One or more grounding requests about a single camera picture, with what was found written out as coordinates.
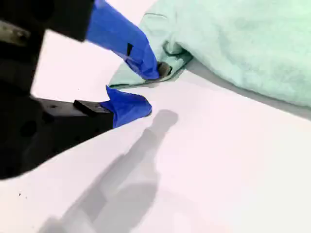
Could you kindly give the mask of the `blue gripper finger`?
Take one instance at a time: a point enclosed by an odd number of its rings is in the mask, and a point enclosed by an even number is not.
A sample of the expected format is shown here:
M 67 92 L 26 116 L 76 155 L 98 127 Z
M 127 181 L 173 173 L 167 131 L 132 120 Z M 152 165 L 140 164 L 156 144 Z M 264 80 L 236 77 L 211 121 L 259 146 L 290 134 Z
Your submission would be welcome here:
M 104 0 L 54 0 L 49 28 L 71 39 L 110 50 L 145 80 L 167 77 L 145 33 Z
M 38 163 L 107 131 L 151 114 L 152 107 L 141 95 L 106 88 L 104 102 L 64 102 L 40 99 L 42 124 L 38 129 Z

